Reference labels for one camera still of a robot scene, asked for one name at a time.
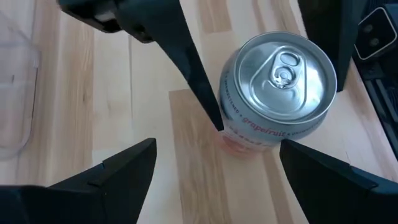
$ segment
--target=black device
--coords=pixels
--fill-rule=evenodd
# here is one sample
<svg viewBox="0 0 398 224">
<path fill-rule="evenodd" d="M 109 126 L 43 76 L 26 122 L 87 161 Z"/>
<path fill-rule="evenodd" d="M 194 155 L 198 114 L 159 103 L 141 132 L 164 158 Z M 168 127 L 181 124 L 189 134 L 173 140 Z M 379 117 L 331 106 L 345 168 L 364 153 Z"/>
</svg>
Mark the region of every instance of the black device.
<svg viewBox="0 0 398 224">
<path fill-rule="evenodd" d="M 103 32 L 125 30 L 157 42 L 180 70 L 216 129 L 224 129 L 216 97 L 193 43 L 179 0 L 58 0 L 61 9 Z"/>
<path fill-rule="evenodd" d="M 0 223 L 136 223 L 156 155 L 146 139 L 47 188 L 1 186 Z"/>
<path fill-rule="evenodd" d="M 359 23 L 353 55 L 391 148 L 398 158 L 398 0 L 373 1 Z"/>
<path fill-rule="evenodd" d="M 290 140 L 280 159 L 310 224 L 398 223 L 397 183 Z"/>
<path fill-rule="evenodd" d="M 344 89 L 358 24 L 367 0 L 298 0 L 308 39 L 331 60 L 337 91 Z"/>
<path fill-rule="evenodd" d="M 280 159 L 310 224 L 398 222 L 398 184 L 290 140 Z M 147 139 L 51 187 L 0 187 L 0 223 L 136 223 L 156 160 Z"/>
</svg>

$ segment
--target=soda can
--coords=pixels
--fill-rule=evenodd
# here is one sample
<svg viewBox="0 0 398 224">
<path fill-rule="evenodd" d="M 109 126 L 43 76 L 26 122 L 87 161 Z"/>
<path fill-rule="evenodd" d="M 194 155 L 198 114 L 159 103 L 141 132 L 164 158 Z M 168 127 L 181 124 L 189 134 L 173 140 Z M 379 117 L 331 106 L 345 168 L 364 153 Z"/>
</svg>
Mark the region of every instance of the soda can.
<svg viewBox="0 0 398 224">
<path fill-rule="evenodd" d="M 221 137 L 243 154 L 303 138 L 321 125 L 336 87 L 333 64 L 313 42 L 288 32 L 259 35 L 223 68 Z"/>
</svg>

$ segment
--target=wooden cutting board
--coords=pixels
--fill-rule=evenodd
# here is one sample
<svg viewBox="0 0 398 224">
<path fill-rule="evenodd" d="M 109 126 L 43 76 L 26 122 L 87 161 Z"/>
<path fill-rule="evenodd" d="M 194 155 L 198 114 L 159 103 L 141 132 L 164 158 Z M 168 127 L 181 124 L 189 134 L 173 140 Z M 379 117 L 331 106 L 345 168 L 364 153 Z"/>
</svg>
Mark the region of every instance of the wooden cutting board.
<svg viewBox="0 0 398 224">
<path fill-rule="evenodd" d="M 155 137 L 158 159 L 139 223 L 307 223 L 278 148 L 250 160 L 223 152 L 155 43 L 100 33 L 61 13 L 53 0 L 5 2 L 0 10 L 33 30 L 42 63 L 30 141 L 0 162 L 0 183 L 51 185 Z M 181 4 L 215 92 L 224 62 L 251 37 L 274 30 L 305 36 L 297 0 Z M 300 142 L 398 180 L 398 163 L 353 64 L 324 123 Z"/>
</svg>

